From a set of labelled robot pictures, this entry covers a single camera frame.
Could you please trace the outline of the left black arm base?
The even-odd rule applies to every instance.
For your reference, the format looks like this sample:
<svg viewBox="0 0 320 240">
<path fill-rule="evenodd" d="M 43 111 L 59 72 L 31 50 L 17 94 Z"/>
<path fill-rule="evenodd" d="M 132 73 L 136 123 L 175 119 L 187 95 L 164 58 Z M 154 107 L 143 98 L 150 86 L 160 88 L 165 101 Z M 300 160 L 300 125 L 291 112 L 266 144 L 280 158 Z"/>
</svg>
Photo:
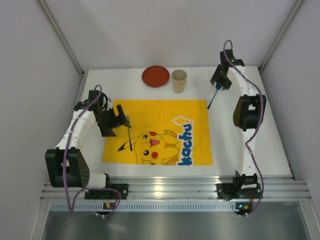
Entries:
<svg viewBox="0 0 320 240">
<path fill-rule="evenodd" d="M 111 188 L 120 193 L 121 200 L 126 200 L 129 193 L 129 185 L 126 183 L 113 183 Z M 118 200 L 119 196 L 112 190 L 89 190 L 85 193 L 86 200 Z"/>
</svg>

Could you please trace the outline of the blue metal spoon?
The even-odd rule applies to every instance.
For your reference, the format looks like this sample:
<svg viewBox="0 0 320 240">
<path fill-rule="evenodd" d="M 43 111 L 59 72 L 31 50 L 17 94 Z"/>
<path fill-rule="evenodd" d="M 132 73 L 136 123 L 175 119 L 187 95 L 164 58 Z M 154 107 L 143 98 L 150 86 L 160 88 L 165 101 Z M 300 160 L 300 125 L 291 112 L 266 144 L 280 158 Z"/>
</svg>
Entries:
<svg viewBox="0 0 320 240">
<path fill-rule="evenodd" d="M 212 103 L 213 103 L 213 101 L 214 101 L 214 99 L 215 99 L 218 91 L 221 90 L 221 89 L 222 89 L 222 86 L 216 83 L 216 84 L 215 84 L 215 93 L 214 93 L 214 95 L 212 96 L 212 98 L 211 98 L 211 100 L 210 100 L 210 102 L 209 102 L 209 104 L 208 104 L 208 106 L 207 106 L 207 109 L 208 109 L 208 110 L 210 109 L 210 107 L 211 107 L 211 105 L 212 105 Z"/>
</svg>

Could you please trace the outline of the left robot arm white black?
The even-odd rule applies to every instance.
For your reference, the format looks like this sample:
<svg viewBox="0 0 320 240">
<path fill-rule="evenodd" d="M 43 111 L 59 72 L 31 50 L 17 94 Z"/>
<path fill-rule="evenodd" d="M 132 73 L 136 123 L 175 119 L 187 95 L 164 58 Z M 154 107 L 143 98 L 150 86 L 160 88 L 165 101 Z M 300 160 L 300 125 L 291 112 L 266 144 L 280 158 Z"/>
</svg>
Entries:
<svg viewBox="0 0 320 240">
<path fill-rule="evenodd" d="M 72 119 L 61 141 L 45 153 L 49 181 L 54 188 L 109 188 L 106 173 L 90 170 L 81 148 L 89 130 L 97 126 L 102 137 L 115 137 L 115 128 L 130 128 L 129 118 L 120 104 L 108 107 L 108 98 L 100 90 L 90 90 L 88 98 L 74 106 Z"/>
</svg>

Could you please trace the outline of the blue metal fork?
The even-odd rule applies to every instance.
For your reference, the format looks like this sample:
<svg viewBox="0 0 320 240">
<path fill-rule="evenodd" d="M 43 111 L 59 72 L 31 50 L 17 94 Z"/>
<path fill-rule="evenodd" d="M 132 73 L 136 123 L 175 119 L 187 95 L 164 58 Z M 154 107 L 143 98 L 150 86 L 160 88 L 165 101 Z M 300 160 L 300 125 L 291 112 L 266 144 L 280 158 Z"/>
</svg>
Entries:
<svg viewBox="0 0 320 240">
<path fill-rule="evenodd" d="M 130 151 L 132 152 L 132 151 L 133 151 L 133 145 L 132 145 L 131 134 L 130 134 L 131 125 L 130 125 L 130 119 L 129 119 L 129 116 L 128 116 L 128 115 L 126 115 L 126 119 L 127 119 L 128 124 L 129 124 L 129 126 L 127 127 L 128 141 L 129 141 L 129 149 L 130 149 Z"/>
</svg>

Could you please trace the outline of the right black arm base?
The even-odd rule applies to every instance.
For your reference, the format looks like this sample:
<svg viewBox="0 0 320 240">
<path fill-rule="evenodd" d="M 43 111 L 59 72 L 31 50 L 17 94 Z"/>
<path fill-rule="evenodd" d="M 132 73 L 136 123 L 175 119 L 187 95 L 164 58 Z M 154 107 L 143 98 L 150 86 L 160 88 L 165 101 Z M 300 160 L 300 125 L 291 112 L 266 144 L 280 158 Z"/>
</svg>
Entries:
<svg viewBox="0 0 320 240">
<path fill-rule="evenodd" d="M 262 195 L 261 185 L 250 184 L 235 186 L 233 183 L 219 183 L 216 185 L 217 197 L 221 200 L 259 199 Z"/>
</svg>

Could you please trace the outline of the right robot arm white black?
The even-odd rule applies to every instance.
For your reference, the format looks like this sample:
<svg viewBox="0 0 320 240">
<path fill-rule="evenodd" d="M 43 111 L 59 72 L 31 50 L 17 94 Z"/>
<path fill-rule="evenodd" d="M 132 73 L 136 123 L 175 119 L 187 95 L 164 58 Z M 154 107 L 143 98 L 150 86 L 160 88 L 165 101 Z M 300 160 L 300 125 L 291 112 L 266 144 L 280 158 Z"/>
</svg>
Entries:
<svg viewBox="0 0 320 240">
<path fill-rule="evenodd" d="M 255 187 L 259 173 L 254 157 L 255 138 L 263 122 L 267 99 L 256 84 L 248 79 L 243 60 L 236 59 L 232 49 L 220 52 L 220 64 L 210 79 L 211 85 L 217 90 L 229 90 L 232 81 L 228 74 L 235 77 L 240 88 L 232 119 L 235 127 L 240 129 L 244 142 L 242 167 L 234 177 L 240 180 L 242 189 Z"/>
</svg>

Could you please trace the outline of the yellow Pikachu cloth placemat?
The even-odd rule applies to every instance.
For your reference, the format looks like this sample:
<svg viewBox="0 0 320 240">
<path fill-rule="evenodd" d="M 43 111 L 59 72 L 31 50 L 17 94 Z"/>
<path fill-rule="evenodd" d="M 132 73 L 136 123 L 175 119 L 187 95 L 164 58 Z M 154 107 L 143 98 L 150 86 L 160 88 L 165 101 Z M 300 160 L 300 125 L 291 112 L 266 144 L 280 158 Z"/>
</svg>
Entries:
<svg viewBox="0 0 320 240">
<path fill-rule="evenodd" d="M 148 166 L 213 164 L 207 103 L 198 99 L 117 99 L 130 120 L 128 128 L 107 137 L 102 162 Z"/>
</svg>

